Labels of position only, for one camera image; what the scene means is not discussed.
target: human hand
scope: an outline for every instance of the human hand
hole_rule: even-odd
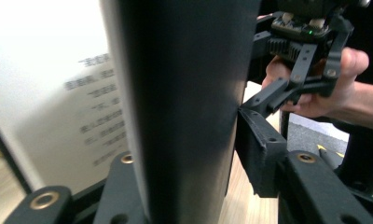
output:
[[[324,60],[316,66],[315,71],[320,74],[324,69]],[[350,103],[355,92],[354,81],[358,75],[363,73],[369,65],[369,58],[361,50],[345,48],[341,53],[341,74],[334,91],[330,97],[322,97],[319,94],[302,94],[296,105],[289,102],[281,107],[281,110],[294,112],[307,118],[321,116],[330,117],[344,105]],[[286,67],[283,60],[276,56],[266,69],[266,78],[262,82],[262,88],[267,87],[279,77],[289,79],[291,70]]]

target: black mechanical arm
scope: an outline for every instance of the black mechanical arm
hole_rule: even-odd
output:
[[[129,84],[138,84],[139,88],[133,95],[135,104],[130,106],[141,107],[134,111],[138,120],[135,125],[140,125],[138,128],[143,131],[148,130],[148,134],[140,132],[135,135],[140,137],[142,142],[139,144],[143,146],[143,150],[137,150],[135,155],[143,159],[133,157],[135,162],[132,163],[128,153],[117,156],[105,181],[74,196],[65,187],[40,189],[28,195],[6,223],[140,224],[149,223],[149,220],[152,223],[212,223],[218,219],[222,201],[217,199],[224,197],[226,186],[223,190],[217,185],[210,185],[224,179],[223,173],[228,172],[225,166],[232,155],[233,142],[227,139],[234,136],[232,130],[235,129],[232,122],[227,123],[227,120],[233,121],[236,117],[232,115],[231,107],[240,105],[233,101],[240,95],[234,95],[234,92],[242,92],[243,88],[241,85],[241,89],[235,91],[229,87],[231,79],[228,71],[235,71],[235,68],[228,65],[237,64],[237,69],[240,65],[238,59],[228,61],[239,55],[240,52],[234,49],[248,46],[240,43],[248,43],[249,39],[238,40],[232,49],[221,48],[235,38],[228,34],[228,30],[238,32],[236,36],[244,35],[243,29],[235,30],[233,21],[245,21],[243,16],[240,17],[240,12],[246,10],[239,9],[252,3],[235,5],[223,1],[221,6],[215,3],[215,9],[208,10],[214,21],[207,16],[209,14],[195,10],[191,4],[166,3],[166,7],[149,4],[125,1],[120,9],[123,10],[121,21],[126,21],[123,23],[126,31],[124,39],[129,43],[126,51],[129,50],[129,56],[133,58],[129,66],[131,72],[133,69],[136,71],[129,76]],[[234,146],[255,193],[264,198],[279,197],[279,223],[373,223],[373,198],[369,194],[345,185],[347,178],[339,179],[333,171],[334,167],[329,167],[320,157],[303,151],[303,148],[289,152],[286,140],[265,120],[285,102],[297,102],[303,93],[331,94],[340,74],[341,51],[352,34],[352,25],[341,16],[344,7],[349,4],[367,6],[368,1],[278,0],[282,12],[258,20],[253,60],[270,54],[279,55],[293,68],[290,80],[274,81],[239,108]],[[203,1],[196,5],[199,10],[208,8]],[[237,8],[238,13],[232,14],[230,7]],[[115,10],[111,12],[114,13],[112,17],[118,16]],[[169,21],[166,16],[176,20]],[[193,28],[191,30],[195,33],[191,34],[188,29],[196,24],[203,29]],[[137,37],[146,34],[153,37],[136,41],[135,33]],[[197,48],[196,40],[205,41],[204,47]],[[187,60],[183,57],[177,59],[179,51],[183,50],[185,54],[180,55],[190,57]],[[149,54],[153,52],[159,58],[154,62]],[[218,56],[221,52],[227,52],[232,57]],[[313,65],[322,58],[326,58],[324,72],[311,77]],[[150,73],[150,76],[144,74],[147,71],[158,71],[155,79],[150,79],[153,77]],[[167,77],[163,75],[168,71],[170,74]],[[180,77],[176,79],[173,73],[178,73]],[[213,85],[213,79],[219,84]],[[193,87],[194,90],[190,93],[191,89],[184,87]],[[210,102],[202,105],[201,99],[207,94],[210,94]],[[173,112],[174,105],[167,106],[169,102],[178,106],[176,113]],[[196,107],[185,113],[184,110],[191,106]],[[373,136],[369,132],[364,133],[367,134],[363,137]],[[173,148],[178,142],[182,144]],[[229,142],[230,148],[222,150]],[[215,158],[215,162],[207,162],[212,158]]]

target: black vertical post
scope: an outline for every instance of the black vertical post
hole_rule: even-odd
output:
[[[259,1],[102,1],[150,223],[216,223]]]

